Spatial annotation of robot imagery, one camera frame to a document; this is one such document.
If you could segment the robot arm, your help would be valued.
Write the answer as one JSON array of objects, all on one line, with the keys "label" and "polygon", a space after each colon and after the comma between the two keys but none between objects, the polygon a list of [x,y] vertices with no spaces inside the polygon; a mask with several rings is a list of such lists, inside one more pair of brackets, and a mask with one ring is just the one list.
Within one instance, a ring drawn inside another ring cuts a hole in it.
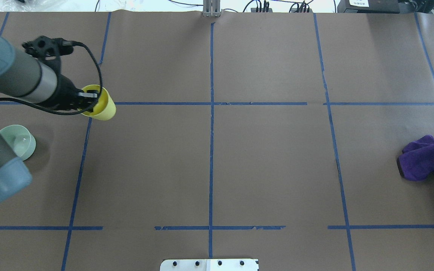
[{"label": "robot arm", "polygon": [[[0,102],[15,102],[45,113],[72,116],[91,112],[103,91],[100,67],[99,86],[84,92],[61,72],[61,57],[81,47],[98,62],[87,45],[64,38],[39,36],[22,44],[22,50],[0,36]],[[31,172],[0,134],[0,203],[26,188]]]}]

